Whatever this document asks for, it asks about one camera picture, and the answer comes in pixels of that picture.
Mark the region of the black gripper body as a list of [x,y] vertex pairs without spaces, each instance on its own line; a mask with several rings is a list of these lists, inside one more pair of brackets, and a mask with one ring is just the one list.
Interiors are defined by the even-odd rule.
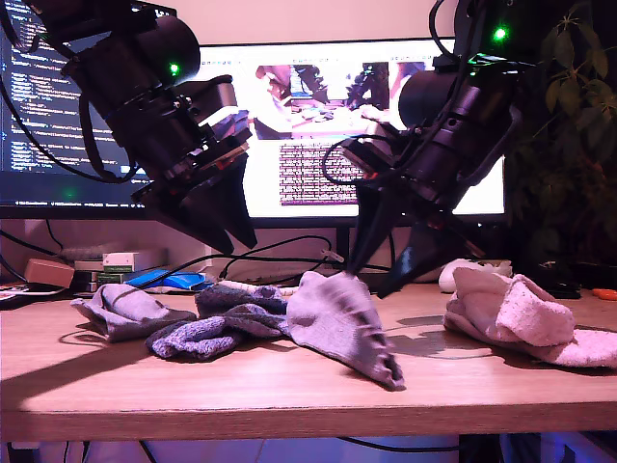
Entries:
[[136,203],[243,203],[243,179],[252,136],[244,111],[216,114],[196,98],[136,98],[106,118],[150,183]]
[[361,181],[359,186],[393,188],[403,206],[400,219],[405,218],[411,227],[425,224],[437,230],[451,228],[476,244],[473,256],[485,255],[478,233],[452,213],[469,187],[458,179],[458,166],[446,151],[422,150],[405,173],[382,172],[373,179]]

